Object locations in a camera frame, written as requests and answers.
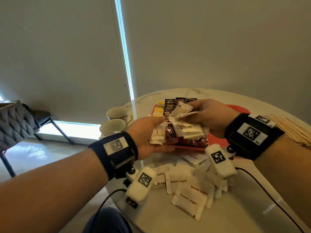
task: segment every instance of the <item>red tray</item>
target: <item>red tray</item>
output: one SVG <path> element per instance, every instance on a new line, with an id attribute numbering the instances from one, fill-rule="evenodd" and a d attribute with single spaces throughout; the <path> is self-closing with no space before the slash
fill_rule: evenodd
<path id="1" fill-rule="evenodd" d="M 227 105 L 230 108 L 240 112 L 240 113 L 248 113 L 250 114 L 251 112 L 248 109 L 245 109 L 242 106 L 239 105 Z M 157 105 L 155 105 L 153 107 L 152 113 L 154 112 L 155 108 L 157 107 Z M 217 137 L 214 137 L 212 134 L 208 133 L 207 135 L 207 141 L 208 141 L 208 145 L 212 145 L 212 144 L 219 144 L 222 148 L 226 147 L 227 145 L 229 145 L 227 139 L 220 139 Z M 204 148 L 199 148 L 199 147 L 188 147 L 188 146 L 179 146 L 179 145 L 174 145 L 175 148 L 180 148 L 180 149 L 191 149 L 191 150 L 200 150 L 200 151 L 204 151 Z"/>

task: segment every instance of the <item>tile floor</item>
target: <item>tile floor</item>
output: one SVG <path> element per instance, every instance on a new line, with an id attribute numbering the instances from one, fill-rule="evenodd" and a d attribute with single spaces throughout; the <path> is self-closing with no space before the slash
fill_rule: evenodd
<path id="1" fill-rule="evenodd" d="M 66 158 L 80 151 L 83 151 L 86 145 L 70 145 L 65 142 L 48 141 L 37 139 L 26 139 L 10 148 L 6 152 L 6 157 L 12 165 L 16 174 L 25 173 L 34 168 L 55 162 Z M 5 166 L 0 161 L 0 182 L 10 179 Z M 106 188 L 103 188 L 85 207 L 60 231 L 60 233 L 82 232 L 86 222 L 98 210 L 103 200 L 108 196 Z M 107 200 L 106 207 L 114 207 L 111 199 Z"/>

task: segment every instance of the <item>teacup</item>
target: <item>teacup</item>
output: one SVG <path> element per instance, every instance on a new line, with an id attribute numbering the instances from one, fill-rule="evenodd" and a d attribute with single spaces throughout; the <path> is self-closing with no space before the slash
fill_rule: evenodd
<path id="1" fill-rule="evenodd" d="M 111 119 L 99 127 L 101 136 L 107 136 L 114 132 L 121 132 L 125 128 L 125 122 L 122 119 Z"/>
<path id="2" fill-rule="evenodd" d="M 107 111 L 106 116 L 109 120 L 111 119 L 122 119 L 126 124 L 128 124 L 130 121 L 132 121 L 133 116 L 127 114 L 127 108 L 125 107 L 114 107 Z"/>

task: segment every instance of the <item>round table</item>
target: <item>round table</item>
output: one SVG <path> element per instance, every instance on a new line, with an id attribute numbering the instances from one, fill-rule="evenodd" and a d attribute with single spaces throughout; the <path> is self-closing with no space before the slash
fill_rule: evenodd
<path id="1" fill-rule="evenodd" d="M 125 107 L 134 119 L 151 114 L 154 105 L 164 99 L 186 97 L 206 99 L 213 98 L 225 104 L 240 105 L 251 113 L 269 115 L 275 114 L 290 118 L 298 125 L 311 129 L 305 122 L 291 114 L 262 101 L 235 93 L 212 89 L 170 89 L 141 96 L 128 102 Z M 162 164 L 176 164 L 179 155 L 152 154 L 144 162 L 136 161 L 135 167 L 142 165 L 158 167 Z M 282 200 L 271 184 L 263 177 L 250 160 L 236 157 L 234 165 L 249 171 L 270 193 L 270 195 L 287 211 L 305 232 L 311 230 L 295 215 L 291 208 Z M 123 179 L 113 179 L 107 185 L 111 193 L 115 189 L 124 188 Z M 118 192 L 112 200 L 122 214 L 140 231 L 146 233 L 170 232 L 300 232 L 291 220 L 270 200 L 258 184 L 250 176 L 238 171 L 235 185 L 222 198 L 214 200 L 211 209 L 204 208 L 200 221 L 193 219 L 186 212 L 174 206 L 171 201 L 173 194 L 166 193 L 165 184 L 153 186 L 145 202 L 132 208 L 125 203 L 124 193 Z"/>

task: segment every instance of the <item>metal chair leg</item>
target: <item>metal chair leg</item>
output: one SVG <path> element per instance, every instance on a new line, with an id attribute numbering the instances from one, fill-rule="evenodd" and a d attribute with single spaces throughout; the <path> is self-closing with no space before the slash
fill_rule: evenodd
<path id="1" fill-rule="evenodd" d="M 37 133 L 35 133 L 35 134 L 34 134 L 34 136 L 35 136 L 35 137 L 36 137 L 39 141 L 41 141 L 41 140 L 42 140 L 42 138 L 41 138 L 41 137 L 39 137 Z"/>
<path id="2" fill-rule="evenodd" d="M 51 119 L 50 123 L 52 123 L 56 128 L 57 130 L 67 139 L 67 141 L 74 145 L 75 143 L 60 129 L 59 126 L 57 126 L 57 124 Z"/>
<path id="3" fill-rule="evenodd" d="M 4 166 L 6 167 L 7 171 L 10 173 L 10 176 L 15 177 L 16 174 L 15 174 L 12 166 L 10 165 L 9 161 L 6 159 L 6 156 L 4 155 L 3 151 L 0 151 L 0 158 L 1 158 Z"/>

